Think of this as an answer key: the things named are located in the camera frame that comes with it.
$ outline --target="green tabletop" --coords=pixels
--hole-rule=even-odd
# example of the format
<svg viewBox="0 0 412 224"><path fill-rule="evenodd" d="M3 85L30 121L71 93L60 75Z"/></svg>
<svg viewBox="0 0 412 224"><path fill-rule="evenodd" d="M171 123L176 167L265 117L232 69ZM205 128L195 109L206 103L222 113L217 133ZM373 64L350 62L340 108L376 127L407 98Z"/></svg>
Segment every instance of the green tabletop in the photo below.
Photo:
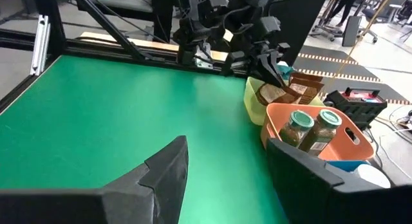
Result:
<svg viewBox="0 0 412 224"><path fill-rule="evenodd" d="M0 115L0 188L101 187L186 135L180 223L286 223L244 87L63 56Z"/></svg>

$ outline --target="orange plastic bin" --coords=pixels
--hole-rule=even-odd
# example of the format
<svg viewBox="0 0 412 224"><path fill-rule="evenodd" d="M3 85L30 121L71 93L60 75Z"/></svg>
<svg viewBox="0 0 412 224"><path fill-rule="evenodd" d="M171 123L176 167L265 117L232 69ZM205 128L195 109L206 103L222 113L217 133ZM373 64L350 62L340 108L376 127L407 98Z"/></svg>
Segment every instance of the orange plastic bin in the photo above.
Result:
<svg viewBox="0 0 412 224"><path fill-rule="evenodd" d="M342 118L342 125L336 130L335 138L320 153L319 158L323 160L368 160L375 154L372 145L368 142L356 125L341 111L332 107L308 106L298 104L269 104L266 108L265 123L261 131L261 140L266 149L268 138L279 138L280 130L289 121L290 113L301 110L316 118L320 110L329 109ZM353 141L346 129L350 129L357 137Z"/></svg>

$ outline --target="diagonal support beam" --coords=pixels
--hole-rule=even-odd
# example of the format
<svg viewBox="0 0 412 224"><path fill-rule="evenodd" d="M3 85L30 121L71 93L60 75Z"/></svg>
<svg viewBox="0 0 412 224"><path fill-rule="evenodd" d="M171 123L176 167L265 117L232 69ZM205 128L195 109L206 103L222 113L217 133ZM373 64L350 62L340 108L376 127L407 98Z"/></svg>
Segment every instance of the diagonal support beam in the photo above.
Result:
<svg viewBox="0 0 412 224"><path fill-rule="evenodd" d="M116 26L100 11L97 6L90 0L76 0L79 6L83 7L96 22L99 23L132 57L136 59L145 59L145 56L139 49L131 43Z"/></svg>

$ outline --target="brown paper bag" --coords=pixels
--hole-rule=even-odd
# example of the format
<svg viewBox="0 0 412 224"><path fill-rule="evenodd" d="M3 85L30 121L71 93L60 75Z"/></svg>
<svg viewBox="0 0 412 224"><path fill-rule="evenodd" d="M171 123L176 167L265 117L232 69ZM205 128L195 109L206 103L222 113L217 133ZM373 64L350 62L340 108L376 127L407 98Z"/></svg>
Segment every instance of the brown paper bag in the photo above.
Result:
<svg viewBox="0 0 412 224"><path fill-rule="evenodd" d="M299 104L309 104L324 86L320 81L322 81L320 76L294 72L290 75L289 87L302 94Z"/></svg>
<svg viewBox="0 0 412 224"><path fill-rule="evenodd" d="M256 92L257 100L264 106L270 103L297 103L302 94L297 93L289 87L279 88L271 84L263 84Z"/></svg>

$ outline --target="green jar lid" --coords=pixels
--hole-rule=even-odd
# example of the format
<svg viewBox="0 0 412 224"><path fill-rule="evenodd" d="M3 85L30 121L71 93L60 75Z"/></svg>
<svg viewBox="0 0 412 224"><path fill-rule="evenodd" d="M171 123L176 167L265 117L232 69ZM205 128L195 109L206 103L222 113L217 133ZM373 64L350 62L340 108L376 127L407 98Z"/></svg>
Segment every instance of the green jar lid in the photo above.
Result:
<svg viewBox="0 0 412 224"><path fill-rule="evenodd" d="M294 111L290 114L290 125L299 127L302 131L307 131L314 126L313 118L303 111Z"/></svg>
<svg viewBox="0 0 412 224"><path fill-rule="evenodd" d="M322 109L317 117L327 128L337 129L342 124L340 116L328 109Z"/></svg>

